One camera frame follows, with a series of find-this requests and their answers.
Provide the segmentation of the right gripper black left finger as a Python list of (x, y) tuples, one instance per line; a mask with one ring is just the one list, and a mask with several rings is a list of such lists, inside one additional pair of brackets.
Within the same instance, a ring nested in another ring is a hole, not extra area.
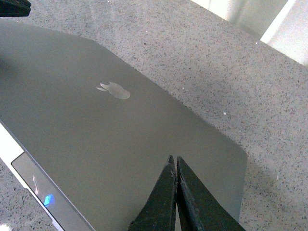
[(173, 231), (176, 221), (176, 169), (173, 156), (164, 168), (137, 217), (130, 223), (129, 231)]

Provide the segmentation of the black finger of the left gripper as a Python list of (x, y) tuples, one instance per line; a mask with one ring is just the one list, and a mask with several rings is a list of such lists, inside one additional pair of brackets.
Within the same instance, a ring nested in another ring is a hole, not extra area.
[(1, 17), (27, 17), (31, 3), (27, 0), (0, 0)]

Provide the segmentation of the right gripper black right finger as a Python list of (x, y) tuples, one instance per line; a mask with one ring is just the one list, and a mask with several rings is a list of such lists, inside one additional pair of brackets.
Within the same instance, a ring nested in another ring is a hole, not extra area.
[(243, 231), (181, 156), (177, 157), (178, 211), (183, 231)]

